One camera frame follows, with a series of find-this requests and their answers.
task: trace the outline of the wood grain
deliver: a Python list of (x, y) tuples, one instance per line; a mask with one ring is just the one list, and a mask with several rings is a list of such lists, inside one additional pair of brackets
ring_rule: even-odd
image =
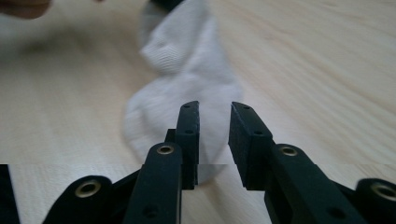
[[(146, 1), (59, 1), (42, 18), (0, 17), (0, 162), (22, 223), (40, 223), (84, 175), (138, 169), (122, 138), (127, 100), (157, 75), (138, 54)], [(350, 188), (396, 183), (394, 1), (213, 0), (222, 44), (277, 143), (302, 150)], [(230, 164), (183, 192), (183, 223), (269, 223), (262, 192)]]

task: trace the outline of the screw hole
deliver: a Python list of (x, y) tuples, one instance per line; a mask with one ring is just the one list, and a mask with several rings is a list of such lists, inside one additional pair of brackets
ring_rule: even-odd
[(296, 149), (290, 147), (282, 147), (280, 150), (285, 156), (297, 156), (298, 154)]
[(143, 209), (143, 216), (145, 216), (148, 219), (152, 219), (155, 218), (156, 216), (158, 216), (159, 213), (159, 209), (158, 206), (155, 204), (149, 204), (146, 205), (146, 207)]
[(83, 182), (75, 191), (76, 196), (79, 198), (88, 198), (94, 195), (101, 188), (101, 184), (93, 179)]
[(336, 207), (331, 207), (327, 209), (327, 212), (330, 214), (330, 216), (338, 219), (344, 219), (347, 217), (347, 215), (343, 212), (343, 210)]
[(396, 190), (380, 183), (374, 183), (372, 190), (380, 197), (396, 202)]
[(157, 152), (163, 155), (171, 154), (174, 151), (172, 147), (164, 146), (157, 149)]

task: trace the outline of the human hand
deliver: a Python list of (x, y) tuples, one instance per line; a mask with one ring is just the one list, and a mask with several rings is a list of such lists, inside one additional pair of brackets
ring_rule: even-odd
[(0, 13), (23, 19), (35, 19), (44, 15), (50, 3), (51, 0), (0, 0)]

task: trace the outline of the white sock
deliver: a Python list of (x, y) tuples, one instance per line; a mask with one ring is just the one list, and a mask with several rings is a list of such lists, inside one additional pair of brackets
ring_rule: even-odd
[[(200, 164), (213, 164), (228, 142), (231, 102), (241, 88), (219, 43), (205, 0), (185, 0), (169, 14), (148, 2), (139, 32), (141, 54), (161, 75), (128, 102), (124, 134), (143, 162), (175, 129), (180, 107), (200, 102)], [(213, 173), (200, 172), (203, 182)]]

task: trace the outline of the wooden table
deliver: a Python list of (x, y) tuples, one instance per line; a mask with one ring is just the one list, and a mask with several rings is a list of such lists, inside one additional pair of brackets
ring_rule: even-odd
[[(74, 180), (140, 168), (122, 137), (127, 100), (157, 75), (138, 53), (146, 1), (56, 1), (42, 18), (0, 17), (0, 162), (22, 223), (40, 223)], [(396, 2), (211, 0), (220, 38), (277, 143), (300, 147), (350, 188), (396, 183)], [(231, 153), (183, 192), (182, 223), (269, 223)]]

